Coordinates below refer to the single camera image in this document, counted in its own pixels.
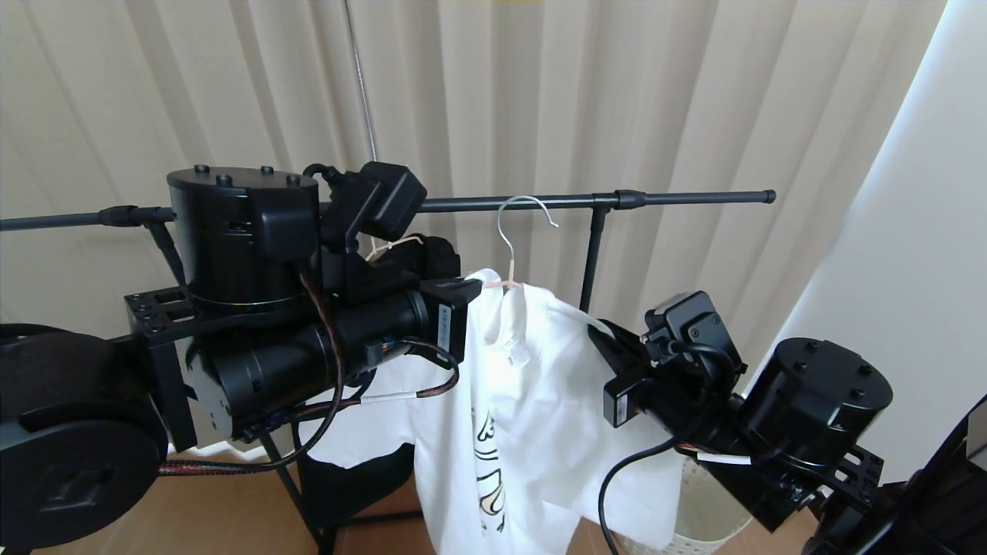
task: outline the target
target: white wall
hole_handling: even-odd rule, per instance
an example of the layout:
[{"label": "white wall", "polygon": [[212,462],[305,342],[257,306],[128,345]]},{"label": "white wall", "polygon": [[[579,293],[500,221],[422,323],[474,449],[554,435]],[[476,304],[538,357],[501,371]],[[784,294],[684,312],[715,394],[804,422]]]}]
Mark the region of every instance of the white wall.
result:
[{"label": "white wall", "polygon": [[987,2],[950,0],[844,227],[780,337],[890,380],[862,445],[906,479],[987,392]]}]

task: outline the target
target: clothes hanger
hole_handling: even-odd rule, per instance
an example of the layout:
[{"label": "clothes hanger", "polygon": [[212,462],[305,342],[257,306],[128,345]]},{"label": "clothes hanger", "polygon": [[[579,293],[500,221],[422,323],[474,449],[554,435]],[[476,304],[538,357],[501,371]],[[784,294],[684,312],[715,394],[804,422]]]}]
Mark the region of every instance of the clothes hanger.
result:
[{"label": "clothes hanger", "polygon": [[517,197],[511,197],[504,201],[503,204],[496,210],[496,230],[500,233],[500,238],[503,239],[504,243],[507,243],[507,248],[510,249],[510,265],[507,267],[507,279],[504,281],[495,281],[493,283],[487,283],[486,287],[520,287],[521,283],[514,280],[514,245],[507,239],[507,236],[503,234],[503,226],[500,223],[500,217],[503,215],[503,210],[507,208],[508,204],[516,200],[533,200],[542,207],[542,211],[545,212],[545,218],[549,220],[552,227],[559,227],[559,224],[552,220],[552,214],[549,213],[548,208],[545,206],[544,202],[541,202],[537,198],[531,197],[530,195],[520,195]]},{"label": "clothes hanger", "polygon": [[403,239],[399,239],[399,240],[395,241],[394,243],[391,243],[390,241],[388,241],[383,247],[378,247],[377,246],[377,242],[373,240],[373,237],[371,237],[370,238],[370,245],[371,245],[371,247],[373,247],[373,249],[370,251],[370,254],[368,254],[364,260],[371,261],[371,260],[375,259],[378,254],[383,253],[385,251],[391,250],[391,247],[393,247],[395,245],[400,245],[402,243],[407,243],[409,241],[418,241],[418,243],[420,245],[424,245],[425,244],[425,242],[422,241],[421,238],[418,237],[417,235],[409,235],[408,237],[405,237]]}]

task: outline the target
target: white t-shirt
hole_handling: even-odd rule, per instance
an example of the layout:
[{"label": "white t-shirt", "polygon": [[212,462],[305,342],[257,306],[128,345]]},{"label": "white t-shirt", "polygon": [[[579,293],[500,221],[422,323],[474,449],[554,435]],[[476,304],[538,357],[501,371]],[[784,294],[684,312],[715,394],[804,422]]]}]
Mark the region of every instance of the white t-shirt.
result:
[{"label": "white t-shirt", "polygon": [[[491,270],[470,278],[499,280]],[[436,552],[566,553],[579,518],[597,520],[607,471],[668,438],[645,418],[617,430],[603,418],[603,384],[613,372],[587,325],[609,333],[546,289],[485,289],[470,303],[466,356],[452,391],[347,409],[311,454],[349,467],[414,443],[418,496]],[[366,394],[447,377],[420,357],[400,357],[378,368]],[[303,425],[302,439],[317,427]],[[610,528],[652,547],[667,544],[681,464],[670,452],[622,470],[607,491]]]}]

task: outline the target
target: perforated plastic basket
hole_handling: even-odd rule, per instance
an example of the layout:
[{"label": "perforated plastic basket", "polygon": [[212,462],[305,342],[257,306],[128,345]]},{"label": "perforated plastic basket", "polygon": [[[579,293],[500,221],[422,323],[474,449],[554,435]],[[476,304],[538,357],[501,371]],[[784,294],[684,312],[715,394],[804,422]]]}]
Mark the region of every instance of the perforated plastic basket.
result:
[{"label": "perforated plastic basket", "polygon": [[672,542],[657,550],[623,536],[618,540],[630,555],[706,555],[720,549],[750,520],[750,513],[709,472],[687,459]]}]

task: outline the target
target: curtain fold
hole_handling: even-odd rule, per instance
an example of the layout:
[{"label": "curtain fold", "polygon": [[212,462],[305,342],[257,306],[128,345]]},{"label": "curtain fold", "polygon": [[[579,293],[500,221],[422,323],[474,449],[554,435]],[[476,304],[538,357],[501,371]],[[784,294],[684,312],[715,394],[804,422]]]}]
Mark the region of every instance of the curtain fold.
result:
[{"label": "curtain fold", "polygon": [[[3,2],[0,211],[168,205],[164,176],[194,163],[357,169],[374,151],[431,197],[775,189],[771,205],[612,212],[591,307],[639,330],[653,304],[703,288],[758,360],[944,5]],[[553,217],[506,213],[505,230],[519,278],[575,304],[589,211]],[[414,230],[449,238],[467,271],[506,271],[492,214]],[[120,298],[171,283],[145,235],[4,233],[0,317],[124,333]]]}]

